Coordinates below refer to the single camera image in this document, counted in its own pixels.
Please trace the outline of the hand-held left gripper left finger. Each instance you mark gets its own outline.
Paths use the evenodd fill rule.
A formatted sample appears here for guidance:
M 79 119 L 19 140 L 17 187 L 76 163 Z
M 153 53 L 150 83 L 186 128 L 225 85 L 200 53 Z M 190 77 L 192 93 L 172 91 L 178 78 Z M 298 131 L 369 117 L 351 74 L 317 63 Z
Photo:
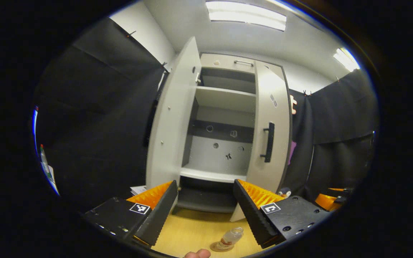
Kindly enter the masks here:
M 172 180 L 127 199 L 112 197 L 82 217 L 118 242 L 152 247 L 177 195 L 177 182 Z

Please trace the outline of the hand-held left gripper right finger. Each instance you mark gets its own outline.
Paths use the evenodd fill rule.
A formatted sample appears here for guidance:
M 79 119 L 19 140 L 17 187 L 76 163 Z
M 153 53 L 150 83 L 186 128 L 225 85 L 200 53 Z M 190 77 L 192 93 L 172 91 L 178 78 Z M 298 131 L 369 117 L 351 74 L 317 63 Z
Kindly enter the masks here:
M 332 214 L 300 196 L 282 198 L 240 179 L 235 179 L 233 192 L 263 249 L 310 232 Z

